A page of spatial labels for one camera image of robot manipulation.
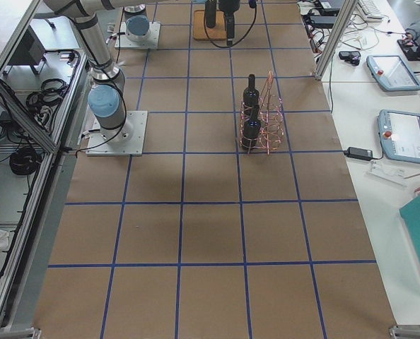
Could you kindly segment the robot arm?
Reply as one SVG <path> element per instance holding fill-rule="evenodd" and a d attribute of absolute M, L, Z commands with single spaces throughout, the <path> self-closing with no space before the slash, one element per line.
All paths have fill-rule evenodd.
<path fill-rule="evenodd" d="M 229 48 L 237 44 L 235 39 L 235 12 L 240 9 L 240 1 L 205 1 L 204 10 L 196 10 L 193 15 L 193 38 L 210 41 L 218 48 Z M 147 38 L 151 32 L 150 22 L 145 14 L 145 5 L 135 9 L 124 8 L 126 36 Z"/>
<path fill-rule="evenodd" d="M 145 9 L 144 1 L 46 1 L 57 16 L 71 21 L 76 40 L 90 65 L 91 89 L 88 109 L 100 130 L 83 150 L 89 155 L 140 155 L 143 151 L 148 112 L 129 111 L 124 98 L 125 75 L 110 53 L 96 12 L 132 7 Z"/>

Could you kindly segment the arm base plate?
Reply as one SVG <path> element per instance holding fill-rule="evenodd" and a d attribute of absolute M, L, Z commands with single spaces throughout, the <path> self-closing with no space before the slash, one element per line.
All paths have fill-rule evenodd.
<path fill-rule="evenodd" d="M 141 156 L 144 150 L 147 121 L 147 111 L 128 111 L 122 130 L 109 131 L 101 129 L 95 118 L 93 128 L 98 131 L 90 135 L 86 154 L 89 156 Z"/>
<path fill-rule="evenodd" d="M 126 35 L 127 26 L 123 21 L 120 27 L 121 34 L 117 37 L 115 47 L 118 49 L 157 49 L 160 36 L 161 23 L 150 22 L 149 30 L 145 35 Z"/>

